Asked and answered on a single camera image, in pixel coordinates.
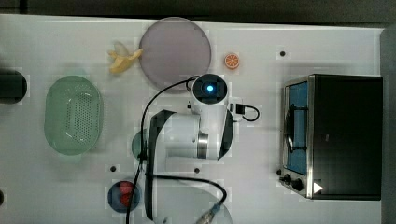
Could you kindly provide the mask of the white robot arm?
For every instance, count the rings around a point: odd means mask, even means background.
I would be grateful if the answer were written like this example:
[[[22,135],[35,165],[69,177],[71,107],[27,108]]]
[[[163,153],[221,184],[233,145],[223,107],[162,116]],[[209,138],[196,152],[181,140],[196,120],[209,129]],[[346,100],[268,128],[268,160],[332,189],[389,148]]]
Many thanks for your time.
[[[171,157],[220,160],[233,142],[233,114],[225,80],[204,74],[192,81],[189,114],[162,110],[150,118],[146,144],[145,209],[154,219],[154,186],[157,180],[175,180],[166,173]]]

